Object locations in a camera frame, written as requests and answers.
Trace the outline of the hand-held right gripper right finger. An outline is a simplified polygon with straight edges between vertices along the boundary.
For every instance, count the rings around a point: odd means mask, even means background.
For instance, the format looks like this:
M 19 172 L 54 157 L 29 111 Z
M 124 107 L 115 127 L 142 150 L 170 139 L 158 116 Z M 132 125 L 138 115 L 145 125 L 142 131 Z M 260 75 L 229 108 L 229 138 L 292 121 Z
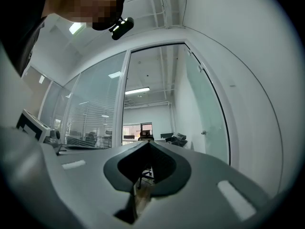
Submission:
M 176 194 L 151 200 L 137 220 L 139 229 L 256 227 L 271 200 L 261 187 L 216 157 L 159 145 L 184 157 L 191 175 Z

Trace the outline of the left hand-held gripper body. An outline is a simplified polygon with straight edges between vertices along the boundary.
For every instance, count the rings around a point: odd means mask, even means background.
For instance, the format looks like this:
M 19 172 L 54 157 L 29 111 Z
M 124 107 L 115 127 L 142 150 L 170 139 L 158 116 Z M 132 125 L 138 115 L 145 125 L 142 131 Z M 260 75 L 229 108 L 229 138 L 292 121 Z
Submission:
M 16 128 L 34 137 L 39 143 L 51 145 L 58 155 L 62 147 L 58 130 L 51 129 L 27 110 L 23 110 Z

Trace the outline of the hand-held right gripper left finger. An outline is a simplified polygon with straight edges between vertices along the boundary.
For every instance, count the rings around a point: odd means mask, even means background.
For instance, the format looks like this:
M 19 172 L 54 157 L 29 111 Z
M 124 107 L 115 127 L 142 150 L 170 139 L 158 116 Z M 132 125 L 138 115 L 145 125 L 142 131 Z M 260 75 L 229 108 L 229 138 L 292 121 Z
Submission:
M 137 217 L 135 183 L 118 169 L 120 155 L 129 155 L 145 144 L 140 141 L 62 156 L 48 144 L 41 148 L 57 194 L 86 228 L 149 229 L 149 212 Z

